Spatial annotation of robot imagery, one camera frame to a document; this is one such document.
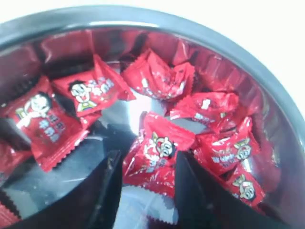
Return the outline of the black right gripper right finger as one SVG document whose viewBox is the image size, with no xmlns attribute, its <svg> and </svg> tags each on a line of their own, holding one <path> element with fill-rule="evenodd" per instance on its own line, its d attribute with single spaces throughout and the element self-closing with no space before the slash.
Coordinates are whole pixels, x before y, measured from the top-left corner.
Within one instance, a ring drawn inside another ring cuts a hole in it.
<svg viewBox="0 0 305 229">
<path fill-rule="evenodd" d="M 175 203 L 183 229 L 286 228 L 235 198 L 187 152 L 177 156 Z"/>
</svg>

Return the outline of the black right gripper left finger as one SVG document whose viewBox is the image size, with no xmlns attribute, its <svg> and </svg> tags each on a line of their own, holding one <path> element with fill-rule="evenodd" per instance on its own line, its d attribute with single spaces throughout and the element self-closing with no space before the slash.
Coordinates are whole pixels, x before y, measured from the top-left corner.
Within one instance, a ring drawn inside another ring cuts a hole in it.
<svg viewBox="0 0 305 229">
<path fill-rule="evenodd" d="M 111 229 L 122 191 L 122 153 L 112 150 L 76 188 L 16 229 Z"/>
</svg>

